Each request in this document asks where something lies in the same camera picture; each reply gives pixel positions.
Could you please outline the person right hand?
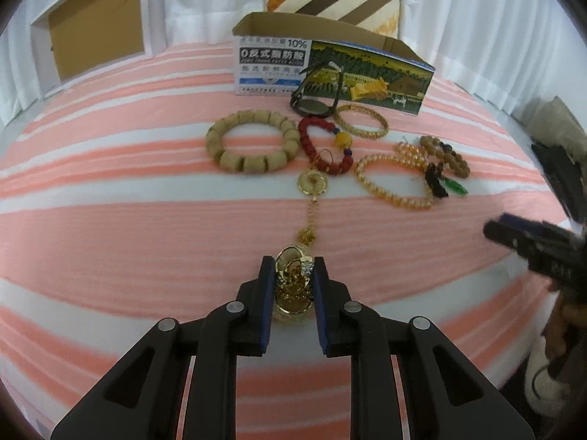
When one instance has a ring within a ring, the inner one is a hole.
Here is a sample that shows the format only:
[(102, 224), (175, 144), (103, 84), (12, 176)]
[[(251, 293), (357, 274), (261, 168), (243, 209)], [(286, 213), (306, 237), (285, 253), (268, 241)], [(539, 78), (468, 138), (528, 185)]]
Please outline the person right hand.
[(587, 324), (586, 305), (572, 301), (561, 292), (554, 304), (544, 328), (545, 356), (551, 362), (563, 356), (567, 350), (564, 336), (569, 328), (585, 329)]

